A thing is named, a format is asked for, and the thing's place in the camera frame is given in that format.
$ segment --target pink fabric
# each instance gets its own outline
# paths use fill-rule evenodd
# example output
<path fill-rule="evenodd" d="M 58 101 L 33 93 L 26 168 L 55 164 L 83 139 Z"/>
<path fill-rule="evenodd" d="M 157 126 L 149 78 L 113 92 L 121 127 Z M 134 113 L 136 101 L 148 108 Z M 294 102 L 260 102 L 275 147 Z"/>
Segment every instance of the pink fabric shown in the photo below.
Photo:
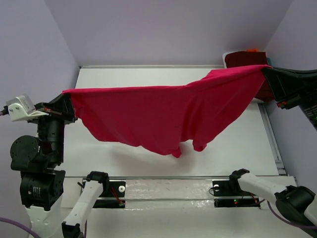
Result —
<path fill-rule="evenodd" d="M 246 109 L 264 82 L 252 65 L 212 70 L 184 86 L 69 89 L 76 116 L 99 141 L 121 142 L 180 157 L 193 140 L 203 151 Z"/>

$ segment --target white wall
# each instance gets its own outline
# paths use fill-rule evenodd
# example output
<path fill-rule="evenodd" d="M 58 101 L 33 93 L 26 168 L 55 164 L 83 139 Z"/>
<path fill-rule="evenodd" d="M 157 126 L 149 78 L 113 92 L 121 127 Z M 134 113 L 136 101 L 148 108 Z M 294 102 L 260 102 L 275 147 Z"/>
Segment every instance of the white wall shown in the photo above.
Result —
<path fill-rule="evenodd" d="M 274 66 L 317 68 L 316 11 L 316 0 L 291 4 L 266 48 Z M 317 132 L 298 107 L 281 110 L 273 102 L 267 110 L 287 172 L 317 192 Z"/>
<path fill-rule="evenodd" d="M 79 65 L 222 64 L 263 49 L 292 0 L 45 0 Z"/>
<path fill-rule="evenodd" d="M 43 0 L 0 1 L 0 106 L 27 93 L 34 103 L 49 101 L 72 87 L 78 65 Z M 36 127 L 0 117 L 0 216 L 30 225 L 21 205 L 19 172 L 11 171 L 12 142 Z M 2 238 L 27 237 L 24 231 L 0 223 Z"/>

